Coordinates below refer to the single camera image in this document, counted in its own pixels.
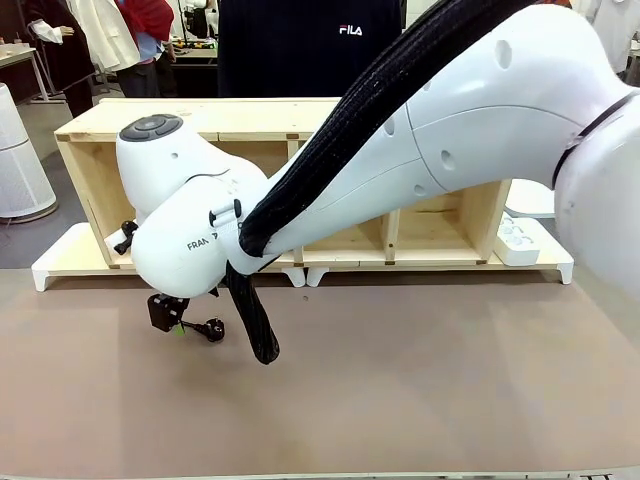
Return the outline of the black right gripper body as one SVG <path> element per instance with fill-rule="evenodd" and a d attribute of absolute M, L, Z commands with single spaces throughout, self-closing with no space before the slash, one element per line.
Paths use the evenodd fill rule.
<path fill-rule="evenodd" d="M 147 300 L 151 325 L 163 332 L 170 332 L 182 324 L 182 317 L 190 303 L 189 299 L 176 298 L 158 293 Z"/>

